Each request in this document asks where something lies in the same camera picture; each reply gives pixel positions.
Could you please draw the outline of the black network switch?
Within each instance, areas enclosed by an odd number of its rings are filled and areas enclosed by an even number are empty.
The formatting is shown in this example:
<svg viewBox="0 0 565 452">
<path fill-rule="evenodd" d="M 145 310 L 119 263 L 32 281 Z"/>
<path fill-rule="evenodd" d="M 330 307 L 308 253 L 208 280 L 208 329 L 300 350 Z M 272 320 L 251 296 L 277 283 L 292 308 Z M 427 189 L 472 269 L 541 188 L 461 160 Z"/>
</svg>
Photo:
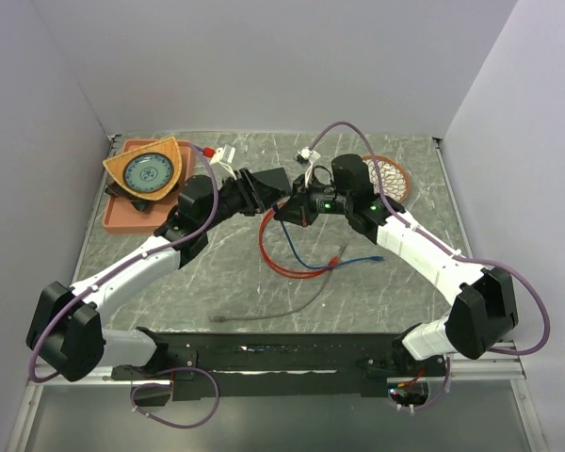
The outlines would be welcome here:
<svg viewBox="0 0 565 452">
<path fill-rule="evenodd" d="M 282 167 L 255 172 L 253 177 L 260 193 L 270 197 L 277 196 L 278 199 L 291 194 L 292 188 Z"/>
</svg>

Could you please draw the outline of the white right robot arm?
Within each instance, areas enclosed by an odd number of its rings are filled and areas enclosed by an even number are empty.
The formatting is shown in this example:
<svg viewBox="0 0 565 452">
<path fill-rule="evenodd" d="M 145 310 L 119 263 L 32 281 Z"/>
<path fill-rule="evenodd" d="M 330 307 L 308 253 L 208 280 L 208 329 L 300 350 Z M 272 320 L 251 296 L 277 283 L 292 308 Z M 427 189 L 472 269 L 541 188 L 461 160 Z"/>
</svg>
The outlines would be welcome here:
<svg viewBox="0 0 565 452">
<path fill-rule="evenodd" d="M 460 252 L 436 246 L 425 229 L 395 200 L 374 189 L 366 163 L 343 154 L 331 163 L 331 183 L 316 180 L 319 155 L 304 149 L 296 159 L 305 172 L 298 177 L 278 221 L 307 227 L 319 215 L 342 215 L 351 228 L 392 252 L 429 281 L 451 307 L 449 315 L 404 331 L 393 352 L 395 369 L 413 375 L 426 359 L 459 353 L 475 360 L 491 350 L 518 323 L 510 274 L 498 267 L 460 261 Z"/>
</svg>

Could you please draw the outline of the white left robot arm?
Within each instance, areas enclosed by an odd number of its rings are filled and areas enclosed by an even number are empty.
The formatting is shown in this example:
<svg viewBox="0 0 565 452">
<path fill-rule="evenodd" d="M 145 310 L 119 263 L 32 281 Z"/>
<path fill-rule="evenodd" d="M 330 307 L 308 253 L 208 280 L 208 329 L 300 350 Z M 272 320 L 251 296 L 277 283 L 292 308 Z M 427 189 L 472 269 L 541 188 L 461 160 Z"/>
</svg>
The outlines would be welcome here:
<svg viewBox="0 0 565 452">
<path fill-rule="evenodd" d="M 236 214 L 263 213 L 290 191 L 282 168 L 241 169 L 222 183 L 212 173 L 188 178 L 167 220 L 138 249 L 83 281 L 53 282 L 42 290 L 26 337 L 30 379 L 44 381 L 35 372 L 38 359 L 68 381 L 97 366 L 133 366 L 145 378 L 160 377 L 168 366 L 168 346 L 158 334 L 104 325 L 136 293 L 196 258 L 210 229 Z"/>
</svg>

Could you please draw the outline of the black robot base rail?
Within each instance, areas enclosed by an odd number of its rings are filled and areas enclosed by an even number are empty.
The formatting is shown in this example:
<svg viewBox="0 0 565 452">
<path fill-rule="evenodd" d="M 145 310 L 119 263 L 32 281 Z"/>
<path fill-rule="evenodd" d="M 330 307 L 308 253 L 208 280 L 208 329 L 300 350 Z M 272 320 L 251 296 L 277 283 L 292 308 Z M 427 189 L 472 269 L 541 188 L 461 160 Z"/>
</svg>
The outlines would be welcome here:
<svg viewBox="0 0 565 452">
<path fill-rule="evenodd" d="M 157 332 L 144 367 L 119 365 L 114 380 L 173 384 L 176 401 L 206 396 L 386 397 L 389 379 L 438 378 L 441 355 L 416 361 L 393 333 Z"/>
</svg>

